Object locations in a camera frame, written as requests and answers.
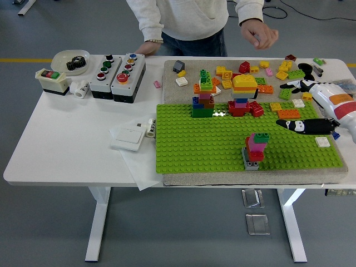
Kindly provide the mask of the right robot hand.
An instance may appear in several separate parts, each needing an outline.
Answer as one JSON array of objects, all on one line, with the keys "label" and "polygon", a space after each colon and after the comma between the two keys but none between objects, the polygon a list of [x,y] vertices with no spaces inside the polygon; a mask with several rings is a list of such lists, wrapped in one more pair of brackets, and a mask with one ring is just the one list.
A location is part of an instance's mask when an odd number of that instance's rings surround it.
[{"label": "right robot hand", "polygon": [[309,92],[327,114],[327,118],[301,121],[277,120],[276,124],[303,135],[327,135],[336,127],[347,129],[355,141],[355,100],[333,83],[300,80],[288,82],[281,88],[295,88],[292,93]]}]

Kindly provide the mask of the person's right hand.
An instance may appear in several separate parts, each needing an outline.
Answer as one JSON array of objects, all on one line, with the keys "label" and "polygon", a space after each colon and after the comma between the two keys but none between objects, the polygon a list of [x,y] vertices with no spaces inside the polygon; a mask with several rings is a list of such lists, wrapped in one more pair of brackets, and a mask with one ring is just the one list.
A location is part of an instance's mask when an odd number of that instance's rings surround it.
[{"label": "person's right hand", "polygon": [[155,42],[144,42],[135,53],[142,54],[145,56],[153,56],[160,49],[161,44]]}]

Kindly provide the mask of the person's left hand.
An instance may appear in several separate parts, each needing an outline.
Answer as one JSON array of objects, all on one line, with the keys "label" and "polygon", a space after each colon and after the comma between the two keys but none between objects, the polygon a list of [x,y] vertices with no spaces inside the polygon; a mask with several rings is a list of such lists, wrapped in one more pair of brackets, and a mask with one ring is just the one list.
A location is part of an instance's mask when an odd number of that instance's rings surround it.
[{"label": "person's left hand", "polygon": [[244,21],[241,34],[256,50],[268,49],[279,39],[278,30],[269,28],[258,19]]}]

